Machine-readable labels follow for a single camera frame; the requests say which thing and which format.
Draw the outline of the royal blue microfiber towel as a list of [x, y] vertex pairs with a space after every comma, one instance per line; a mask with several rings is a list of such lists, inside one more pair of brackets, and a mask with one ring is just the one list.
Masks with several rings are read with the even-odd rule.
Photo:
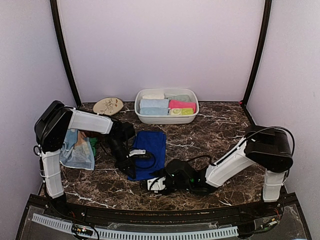
[[165, 167], [166, 134], [162, 131], [139, 131], [134, 140], [134, 150], [145, 150], [145, 154], [135, 160], [135, 178], [130, 181], [149, 180], [156, 177], [155, 172]]

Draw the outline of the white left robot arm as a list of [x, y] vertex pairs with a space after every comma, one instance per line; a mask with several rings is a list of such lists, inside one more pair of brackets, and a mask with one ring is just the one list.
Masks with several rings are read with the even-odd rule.
[[68, 130], [103, 135], [115, 158], [115, 167], [128, 177], [136, 178], [136, 167], [129, 148], [129, 139], [135, 135], [131, 123], [121, 122], [109, 115], [66, 106], [61, 101], [55, 100], [34, 126], [37, 145], [33, 151], [40, 157], [40, 172], [49, 197], [56, 199], [64, 195], [60, 152]]

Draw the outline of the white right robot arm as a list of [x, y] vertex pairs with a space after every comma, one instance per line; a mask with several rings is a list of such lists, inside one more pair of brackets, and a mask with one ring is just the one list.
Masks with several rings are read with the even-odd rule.
[[205, 196], [257, 164], [265, 173], [262, 201], [255, 205], [255, 213], [266, 217], [280, 197], [281, 187], [293, 166], [294, 151], [295, 138], [288, 129], [254, 125], [228, 153], [201, 170], [195, 170], [186, 160], [172, 160], [165, 168], [165, 179], [161, 183], [166, 190], [187, 190]]

